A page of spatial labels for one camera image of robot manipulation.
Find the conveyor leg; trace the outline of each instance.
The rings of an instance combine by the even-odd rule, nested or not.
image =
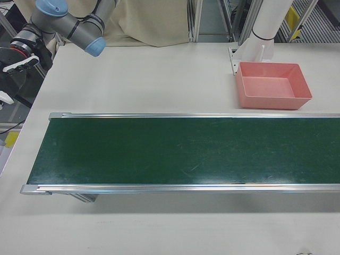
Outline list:
[[[73,196],[85,203],[93,203],[96,201],[98,194],[77,194],[77,193],[69,193],[68,195]]]

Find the blue joint cap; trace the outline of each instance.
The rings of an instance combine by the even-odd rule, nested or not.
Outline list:
[[[63,17],[69,11],[65,0],[36,0],[36,7],[42,13],[52,17]]]
[[[85,49],[85,52],[91,54],[93,57],[98,57],[106,46],[106,41],[103,37],[98,37],[91,42]]]

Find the metal grating floor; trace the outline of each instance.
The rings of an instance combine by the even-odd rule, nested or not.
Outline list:
[[[309,0],[294,1],[293,6],[299,15],[302,14],[308,2]],[[281,31],[287,38],[290,29],[286,21],[283,22]],[[319,5],[316,5],[304,24],[300,37],[301,39],[296,39],[293,43],[340,43],[340,27],[333,26]]]

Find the white pillar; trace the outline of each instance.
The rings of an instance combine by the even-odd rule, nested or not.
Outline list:
[[[274,37],[294,0],[263,0],[250,37],[231,56],[234,70],[240,61],[261,62],[274,55]]]

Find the beige curtain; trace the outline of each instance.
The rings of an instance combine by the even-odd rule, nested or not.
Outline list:
[[[29,20],[35,0],[14,0]],[[69,12],[86,16],[96,0],[67,0]],[[188,42],[187,0],[121,0],[107,23],[108,46],[157,47]]]

